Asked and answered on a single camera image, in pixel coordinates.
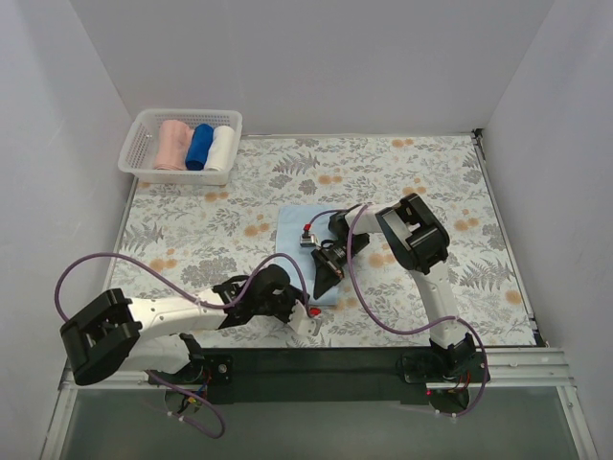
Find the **light blue towel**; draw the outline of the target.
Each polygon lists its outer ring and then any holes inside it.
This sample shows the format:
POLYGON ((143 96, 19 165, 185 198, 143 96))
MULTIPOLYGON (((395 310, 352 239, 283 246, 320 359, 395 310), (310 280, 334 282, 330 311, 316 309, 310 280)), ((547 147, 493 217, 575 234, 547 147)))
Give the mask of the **light blue towel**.
MULTIPOLYGON (((287 205, 280 208, 278 216, 275 253, 287 254, 297 263, 306 281, 307 292, 310 296, 309 304, 315 307, 336 305, 339 298, 339 286, 332 287, 320 298, 314 299, 315 263, 310 255, 314 248, 301 247, 300 237, 303 234, 304 225, 309 223, 315 215, 332 209, 333 206, 327 205, 287 205)), ((330 214, 319 217, 311 224, 311 234, 314 234, 319 242, 332 239, 332 233, 328 230, 330 214)), ((296 288, 302 286, 290 261, 277 258, 273 262, 283 267, 288 273, 292 286, 296 288)))

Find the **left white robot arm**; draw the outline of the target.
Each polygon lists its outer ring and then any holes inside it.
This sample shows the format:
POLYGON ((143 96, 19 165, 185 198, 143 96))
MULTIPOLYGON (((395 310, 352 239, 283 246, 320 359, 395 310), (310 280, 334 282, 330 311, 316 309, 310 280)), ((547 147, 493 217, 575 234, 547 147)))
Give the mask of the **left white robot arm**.
POLYGON ((273 317, 293 332, 314 334, 309 297, 292 286, 287 272, 271 264, 252 277, 239 275, 195 296, 128 298, 104 291, 67 319, 60 336, 76 384, 99 383, 118 371, 176 375, 204 353, 193 338, 243 326, 256 316, 273 317))

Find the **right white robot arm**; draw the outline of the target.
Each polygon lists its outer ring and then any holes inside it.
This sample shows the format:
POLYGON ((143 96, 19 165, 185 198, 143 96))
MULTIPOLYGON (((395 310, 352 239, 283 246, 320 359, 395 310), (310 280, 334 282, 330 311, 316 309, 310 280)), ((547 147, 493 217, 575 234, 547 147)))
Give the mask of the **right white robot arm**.
POLYGON ((357 204, 349 209, 329 211, 333 239, 311 251, 315 266, 313 297, 318 299, 350 273, 358 301, 381 329, 396 335, 429 332, 428 360, 444 379, 466 377, 476 357, 476 333, 459 317, 448 277, 450 238, 425 202, 410 194, 398 202, 371 207, 357 204), (372 312, 355 278, 353 257, 381 234, 396 262, 417 285, 428 323, 414 330, 394 329, 372 312))

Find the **pink towel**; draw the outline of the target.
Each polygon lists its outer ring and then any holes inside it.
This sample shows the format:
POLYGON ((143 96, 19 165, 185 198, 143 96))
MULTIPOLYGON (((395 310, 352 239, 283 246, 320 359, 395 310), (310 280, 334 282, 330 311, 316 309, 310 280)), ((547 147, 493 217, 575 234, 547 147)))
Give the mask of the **pink towel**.
POLYGON ((178 120, 166 120, 159 129, 159 146, 153 169, 185 171, 186 157, 193 139, 193 129, 178 120))

